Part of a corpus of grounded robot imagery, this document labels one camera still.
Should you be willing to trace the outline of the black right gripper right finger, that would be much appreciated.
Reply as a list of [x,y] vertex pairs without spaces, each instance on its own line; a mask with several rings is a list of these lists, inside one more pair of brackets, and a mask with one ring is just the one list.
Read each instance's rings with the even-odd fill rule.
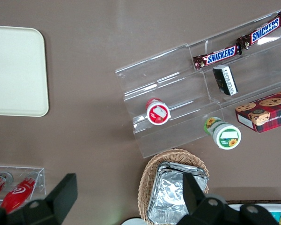
[[179,225],[238,225],[239,212],[228,206],[223,197],[205,194],[194,176],[183,174],[183,199],[188,214]]

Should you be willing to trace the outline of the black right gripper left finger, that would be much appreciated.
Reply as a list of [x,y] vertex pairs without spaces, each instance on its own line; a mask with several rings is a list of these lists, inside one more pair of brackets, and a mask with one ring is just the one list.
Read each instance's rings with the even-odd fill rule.
[[77,177],[68,173],[45,199],[34,200],[7,216],[8,225],[60,225],[78,197]]

